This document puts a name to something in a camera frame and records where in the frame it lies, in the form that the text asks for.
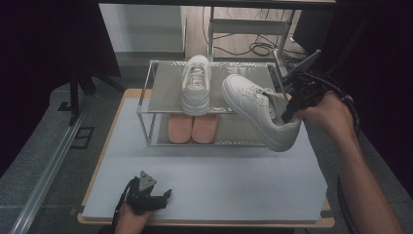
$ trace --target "table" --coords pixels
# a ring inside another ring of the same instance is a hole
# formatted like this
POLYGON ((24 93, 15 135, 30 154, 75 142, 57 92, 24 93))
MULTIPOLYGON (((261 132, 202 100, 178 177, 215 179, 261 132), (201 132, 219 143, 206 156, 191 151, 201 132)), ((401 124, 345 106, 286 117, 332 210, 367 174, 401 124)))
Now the table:
MULTIPOLYGON (((100 155, 100 158, 98 160, 98 163, 96 165, 95 171, 94 171, 94 176, 91 180, 90 186, 88 188, 88 191, 86 193, 85 199, 82 203, 82 206, 86 206, 87 201, 89 197, 91 196, 91 191, 93 189, 96 177, 99 173, 102 161, 104 159, 106 150, 109 145, 109 141, 111 136, 113 135, 116 123, 119 118, 119 114, 121 113, 122 106, 126 102, 128 98, 138 98, 140 96, 141 90, 127 90, 123 96, 123 99, 121 101, 120 107, 118 109, 117 115, 114 119, 114 122, 112 124, 111 130, 109 132, 109 135, 107 137, 107 140, 105 142, 105 145, 103 147, 102 153, 100 155)), ((145 93, 145 97, 149 98, 151 95, 150 90, 147 90, 145 93)), ((327 201, 323 203, 322 206, 322 214, 327 214, 331 211, 329 204, 327 201)), ((78 220, 82 223, 86 224, 110 224, 111 223, 111 218, 87 218, 83 217, 83 213, 78 214, 78 220)), ((298 228, 298 227, 323 227, 323 228, 328 228, 332 227, 334 225, 334 217, 332 216, 320 216, 319 220, 315 222, 309 222, 309 221, 302 221, 302 222, 297 222, 297 221, 286 221, 286 222, 279 222, 279 221, 242 221, 242 222, 231 222, 231 221, 184 221, 184 220, 153 220, 148 225, 154 225, 154 226, 225 226, 225 227, 283 227, 283 228, 298 228)))

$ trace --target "floor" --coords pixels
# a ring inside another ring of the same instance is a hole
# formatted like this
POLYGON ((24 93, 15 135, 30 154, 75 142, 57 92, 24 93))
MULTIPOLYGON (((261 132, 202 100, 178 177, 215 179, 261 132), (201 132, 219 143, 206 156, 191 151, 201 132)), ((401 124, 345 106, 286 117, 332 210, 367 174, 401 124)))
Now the floor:
MULTIPOLYGON (((190 9, 194 24, 188 24, 187 30, 187 50, 186 58, 197 54, 206 54, 206 43, 203 39, 202 31, 195 33, 195 30, 202 27, 202 8, 190 9)), ((249 16, 254 18, 257 14, 260 17, 260 10, 226 9, 216 11, 217 16, 226 17, 228 13, 231 17, 249 16)), ((275 10, 270 14, 277 15, 275 10)), ((282 11, 278 10, 278 19, 282 11)), ((234 40, 224 43, 224 39, 217 40, 215 45, 228 50, 237 50, 234 41, 241 44, 240 38, 230 36, 225 40, 234 40)), ((255 41, 245 38, 243 45, 255 41)), ((297 49, 297 45, 288 42, 290 50, 297 49)), ((227 58, 230 56, 215 53, 217 58, 227 58)), ((258 59, 255 55, 249 55, 247 59, 258 59)), ((160 55, 146 56, 145 58, 123 58, 118 57, 122 78, 114 78, 126 88, 141 88, 146 77, 149 59, 184 59, 175 57, 163 57, 160 55)), ((94 79, 97 87, 96 94, 91 97, 84 97, 80 94, 80 100, 89 100, 89 108, 85 112, 85 118, 81 123, 81 128, 93 129, 90 141, 86 142, 82 138, 73 140, 72 147, 67 151, 56 178, 44 199, 38 214, 34 217, 28 233, 96 233, 101 226, 85 225, 77 221, 77 213, 81 211, 81 203, 88 188, 90 179, 94 172, 97 159, 100 156, 102 146, 106 140, 110 125, 116 114, 122 94, 109 87, 100 80, 94 79)), ((42 172, 45 170, 50 158, 56 152, 65 132, 68 129, 70 112, 59 110, 65 102, 70 102, 68 85, 62 86, 51 93, 50 107, 45 113, 42 121, 33 132, 31 138, 21 150, 13 165, 0 179, 0 233, 8 233, 13 227, 20 211, 24 207, 27 198, 36 185, 42 172)), ((342 218, 337 201, 336 177, 337 162, 336 154, 332 142, 321 131, 314 126, 306 123, 309 138, 319 159, 319 166, 328 184, 327 198, 332 207, 336 224, 330 229, 296 229, 294 233, 345 233, 346 227, 342 218)), ((368 139, 361 134, 360 146, 370 166, 373 174, 378 179, 385 195, 401 223, 405 233, 413 233, 413 200, 400 185, 393 172, 386 165, 380 154, 371 145, 368 139)), ((148 229, 150 233, 182 233, 184 230, 176 228, 148 229)), ((186 232, 199 233, 201 230, 186 230, 186 232)), ((247 230, 248 233, 278 233, 274 229, 253 229, 247 230)))

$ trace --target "human arm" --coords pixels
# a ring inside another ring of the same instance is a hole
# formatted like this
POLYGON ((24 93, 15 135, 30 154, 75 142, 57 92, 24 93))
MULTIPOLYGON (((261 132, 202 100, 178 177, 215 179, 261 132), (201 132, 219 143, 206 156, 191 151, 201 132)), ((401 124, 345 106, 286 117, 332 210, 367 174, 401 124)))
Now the human arm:
POLYGON ((137 214, 133 208, 124 203, 119 210, 119 219, 115 234, 140 234, 153 212, 137 214))
POLYGON ((344 197, 359 233, 402 233, 389 202, 362 157, 347 106, 327 92, 319 105, 296 112, 324 130, 338 150, 344 197))

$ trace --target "hand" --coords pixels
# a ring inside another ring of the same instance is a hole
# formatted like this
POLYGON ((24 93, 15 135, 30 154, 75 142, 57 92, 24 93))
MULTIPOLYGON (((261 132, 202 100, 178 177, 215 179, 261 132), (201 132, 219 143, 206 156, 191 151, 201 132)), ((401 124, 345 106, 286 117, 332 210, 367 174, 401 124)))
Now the hand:
POLYGON ((124 203, 119 210, 118 224, 116 225, 116 234, 140 234, 152 215, 151 212, 137 214, 134 209, 124 203))
POLYGON ((325 93, 317 106, 298 110, 295 116, 307 119, 327 132, 338 143, 349 138, 357 139, 352 114, 332 91, 325 93))

